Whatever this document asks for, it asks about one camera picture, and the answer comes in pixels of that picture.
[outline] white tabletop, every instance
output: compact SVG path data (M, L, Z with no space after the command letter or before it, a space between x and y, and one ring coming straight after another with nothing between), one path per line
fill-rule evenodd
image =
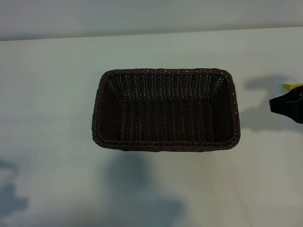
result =
M268 102L303 83L302 59L303 28L0 42L0 227L302 226L303 127ZM229 71L239 144L98 147L99 80L128 68Z

